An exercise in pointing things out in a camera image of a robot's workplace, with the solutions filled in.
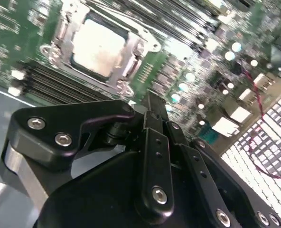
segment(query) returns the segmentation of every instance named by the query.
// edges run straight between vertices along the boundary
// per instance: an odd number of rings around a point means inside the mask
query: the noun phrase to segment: cpu socket
[[[112,94],[131,97],[129,82],[160,43],[144,27],[106,7],[64,3],[55,36],[40,51],[50,64]]]

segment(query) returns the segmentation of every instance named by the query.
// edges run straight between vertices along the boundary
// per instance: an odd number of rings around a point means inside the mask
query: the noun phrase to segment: metal lever
[[[193,193],[199,198],[200,213],[206,215],[206,227],[241,228],[238,221],[232,216],[225,205],[201,154],[188,146],[182,129],[174,122],[166,123],[171,150],[174,160],[178,161],[189,174],[190,181],[196,188]]]
[[[162,124],[160,115],[147,111],[140,137],[140,196],[135,206],[150,224],[164,223],[174,210],[169,143]]]
[[[210,172],[214,173],[214,181],[222,190],[222,197],[230,205],[231,211],[243,227],[281,226],[281,219],[216,153],[200,139],[190,142],[197,149]]]
[[[107,123],[126,122],[134,115],[119,100],[25,108],[11,117],[7,139],[14,150],[48,169],[67,170],[80,149],[82,133]]]

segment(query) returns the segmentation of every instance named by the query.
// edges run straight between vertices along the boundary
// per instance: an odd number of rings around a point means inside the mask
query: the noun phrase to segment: capacitor
[[[22,95],[24,90],[24,83],[20,80],[14,79],[11,81],[11,84],[8,88],[8,93],[13,96]]]
[[[235,54],[232,51],[227,51],[225,53],[225,59],[228,61],[232,61],[235,59]]]
[[[225,78],[223,83],[225,84],[226,87],[228,87],[229,89],[233,89],[234,88],[234,84],[228,79]]]
[[[179,94],[172,94],[172,95],[171,95],[171,98],[172,98],[172,101],[173,101],[174,103],[176,103],[176,102],[179,102],[179,101],[180,101],[181,96],[180,96]]]
[[[218,87],[218,89],[221,91],[222,94],[227,95],[229,93],[227,87],[221,83]]]
[[[180,89],[181,91],[183,91],[183,92],[187,92],[188,89],[189,89],[189,86],[188,86],[186,83],[180,83],[180,84],[178,85],[178,87],[179,87],[179,89]]]
[[[194,82],[196,79],[196,76],[193,73],[188,72],[185,74],[185,78],[188,82]]]
[[[197,98],[196,105],[199,109],[203,109],[205,107],[205,100],[203,98]]]
[[[242,45],[239,42],[235,42],[231,45],[231,49],[234,52],[240,52],[242,50]]]
[[[197,114],[197,122],[199,125],[203,126],[205,125],[205,120],[203,119],[203,117],[200,114]]]
[[[250,64],[253,67],[256,67],[258,65],[258,61],[249,55],[245,55],[244,59],[245,59],[246,63]]]
[[[167,112],[171,112],[171,111],[173,110],[172,106],[169,105],[169,104],[166,104],[166,105],[165,105],[165,108],[166,108],[166,111],[167,111]]]

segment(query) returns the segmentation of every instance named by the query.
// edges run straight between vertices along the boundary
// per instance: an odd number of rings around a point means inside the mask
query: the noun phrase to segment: green circuit board
[[[45,4],[49,2],[48,14],[46,18],[35,21],[34,13],[38,13],[38,5],[41,2],[45,2]],[[109,1],[109,3],[114,6],[114,9],[117,8],[130,17],[138,18],[133,14],[133,11],[119,8],[116,1]],[[271,45],[281,37],[281,0],[256,0],[247,11],[240,11],[228,2],[226,2],[226,6],[231,18],[226,23],[215,19],[219,22],[216,28],[217,32],[205,34],[206,38],[201,45],[201,53],[194,49],[191,50],[190,45],[181,42],[175,46],[174,44],[179,42],[171,35],[165,35],[163,32],[158,33],[156,29],[148,27],[151,34],[159,41],[161,50],[149,52],[142,60],[139,70],[129,82],[134,95],[132,97],[121,97],[118,94],[103,91],[89,81],[60,68],[53,68],[47,57],[40,51],[42,45],[49,45],[53,40],[63,7],[61,0],[0,0],[0,86],[5,88],[10,86],[13,80],[11,71],[15,68],[17,62],[35,60],[41,65],[63,74],[63,81],[70,78],[112,99],[120,98],[139,103],[148,90],[153,90],[166,99],[168,107],[171,107],[171,110],[169,110],[171,120],[179,123],[188,137],[199,134],[212,142],[218,137],[218,133],[213,131],[209,125],[204,127],[199,125],[197,122],[198,115],[205,118],[212,107],[221,106],[228,96],[235,97],[238,87],[247,84],[244,83],[247,80],[240,74],[232,73],[234,67],[232,61],[225,58],[226,53],[231,51],[233,43],[241,44],[241,51],[235,54],[235,59],[245,61],[243,67],[250,73],[255,71],[266,74],[272,71],[275,75],[281,76],[280,67],[272,70],[267,67],[268,63],[271,62]],[[207,50],[209,39],[217,43],[217,47],[212,51]],[[181,53],[186,53],[186,56],[180,59],[184,64],[177,69],[171,83],[168,86],[164,86],[162,82],[157,83],[161,70],[169,64],[169,57],[172,55],[182,56]],[[247,63],[247,57],[249,56],[259,63],[255,69],[249,68],[251,67]],[[218,83],[218,77],[215,76],[216,71],[235,85],[233,89],[229,90],[229,94],[222,94],[216,85]],[[187,73],[194,76],[192,81],[186,79]],[[156,87],[160,84],[162,84],[162,92]],[[180,87],[181,84],[188,86],[187,91]],[[175,101],[174,94],[180,96],[179,102]],[[53,102],[32,93],[26,92],[24,96],[42,105],[53,104]],[[199,97],[205,100],[205,109],[203,110],[196,109]]]

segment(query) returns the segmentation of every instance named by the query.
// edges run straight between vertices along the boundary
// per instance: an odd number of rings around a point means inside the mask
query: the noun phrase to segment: hex bolt
[[[269,217],[275,225],[277,225],[278,227],[280,226],[280,221],[273,214],[269,214]]]
[[[178,130],[179,126],[176,123],[172,123],[172,126],[174,127],[174,129]]]
[[[200,145],[200,147],[205,148],[205,143],[203,143],[202,141],[198,141],[198,144]]]
[[[267,219],[261,212],[259,212],[259,211],[258,211],[258,217],[259,217],[260,221],[261,221],[264,225],[269,226],[269,221],[268,221],[268,219]]]
[[[165,204],[167,202],[167,195],[164,192],[164,190],[161,188],[158,187],[154,188],[152,190],[152,196],[155,199],[155,201],[159,204]]]
[[[46,126],[46,123],[44,120],[40,118],[30,118],[28,119],[28,127],[32,128],[34,130],[41,130]]]
[[[216,210],[216,217],[225,227],[230,227],[230,219],[221,209]]]
[[[64,133],[59,133],[55,136],[55,142],[60,146],[69,146],[72,143],[72,139],[69,135]]]

